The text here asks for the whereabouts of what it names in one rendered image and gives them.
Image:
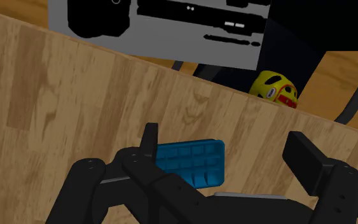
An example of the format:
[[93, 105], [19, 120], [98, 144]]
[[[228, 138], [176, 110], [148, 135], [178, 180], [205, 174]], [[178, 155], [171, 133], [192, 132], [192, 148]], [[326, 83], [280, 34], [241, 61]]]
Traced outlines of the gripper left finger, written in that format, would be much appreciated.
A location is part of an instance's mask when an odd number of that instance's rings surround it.
[[211, 224], [211, 202], [176, 174], [155, 164], [158, 124], [147, 123], [141, 144], [123, 148], [110, 164], [73, 163], [46, 224], [102, 224], [108, 209], [125, 204], [143, 224]]

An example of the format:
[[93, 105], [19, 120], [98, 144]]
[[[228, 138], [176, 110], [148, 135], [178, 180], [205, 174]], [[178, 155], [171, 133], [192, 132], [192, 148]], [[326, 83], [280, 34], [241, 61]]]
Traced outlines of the yellow helmet with red trim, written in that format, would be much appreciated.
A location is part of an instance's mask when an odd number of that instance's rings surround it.
[[290, 108], [298, 106], [298, 91], [294, 84], [282, 74], [273, 71], [261, 71], [249, 93]]

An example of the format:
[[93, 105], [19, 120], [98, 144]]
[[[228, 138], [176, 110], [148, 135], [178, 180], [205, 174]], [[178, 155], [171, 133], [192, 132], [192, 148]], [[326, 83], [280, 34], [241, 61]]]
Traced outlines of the blue ice cube tray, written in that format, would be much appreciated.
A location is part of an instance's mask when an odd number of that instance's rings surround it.
[[218, 139], [202, 139], [159, 144], [156, 165], [174, 173], [193, 188], [210, 188], [224, 183], [225, 144]]

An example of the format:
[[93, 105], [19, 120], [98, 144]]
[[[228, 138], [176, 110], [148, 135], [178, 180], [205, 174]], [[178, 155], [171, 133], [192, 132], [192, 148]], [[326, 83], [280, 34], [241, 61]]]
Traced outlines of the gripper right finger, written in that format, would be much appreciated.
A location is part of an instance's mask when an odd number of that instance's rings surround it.
[[299, 131], [290, 131], [282, 158], [309, 196], [318, 201], [308, 224], [356, 224], [358, 170], [329, 158]]

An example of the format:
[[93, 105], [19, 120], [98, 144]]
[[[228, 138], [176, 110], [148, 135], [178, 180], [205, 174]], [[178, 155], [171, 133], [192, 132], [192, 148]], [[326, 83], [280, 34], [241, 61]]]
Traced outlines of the grey patterned robot stand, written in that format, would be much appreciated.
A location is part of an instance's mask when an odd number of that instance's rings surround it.
[[47, 0], [48, 28], [117, 52], [255, 70], [271, 0]]

